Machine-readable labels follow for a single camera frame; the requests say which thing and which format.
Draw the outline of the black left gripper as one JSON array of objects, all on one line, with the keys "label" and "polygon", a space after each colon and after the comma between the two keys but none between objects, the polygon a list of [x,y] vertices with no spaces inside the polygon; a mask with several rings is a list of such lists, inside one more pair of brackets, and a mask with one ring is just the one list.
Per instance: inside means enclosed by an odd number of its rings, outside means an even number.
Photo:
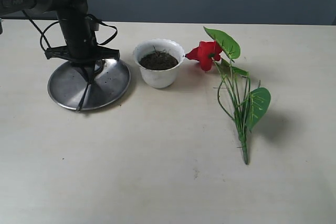
[{"label": "black left gripper", "polygon": [[[117,36],[116,26],[107,25],[92,14],[84,14],[76,9],[60,9],[56,11],[56,14],[66,44],[46,49],[45,56],[47,59],[60,58],[73,63],[82,63],[78,65],[78,73],[87,84],[92,84],[94,79],[95,61],[102,59],[120,60],[119,50],[105,47]],[[114,29],[114,34],[106,41],[98,43],[95,33],[90,30],[86,17],[91,17],[100,25]]]}]

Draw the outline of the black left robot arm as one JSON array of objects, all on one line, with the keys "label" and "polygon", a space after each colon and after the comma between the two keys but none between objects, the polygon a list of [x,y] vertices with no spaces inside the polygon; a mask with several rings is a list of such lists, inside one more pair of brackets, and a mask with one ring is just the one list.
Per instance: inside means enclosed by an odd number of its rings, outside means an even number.
[{"label": "black left robot arm", "polygon": [[15,12],[25,14],[27,10],[34,14],[56,12],[57,24],[66,44],[59,47],[48,44],[42,50],[47,59],[67,60],[87,83],[92,83],[97,75],[96,63],[105,59],[120,59],[117,49],[105,47],[117,36],[117,32],[104,42],[97,42],[95,25],[104,25],[104,22],[88,13],[87,0],[1,0],[2,16]]}]

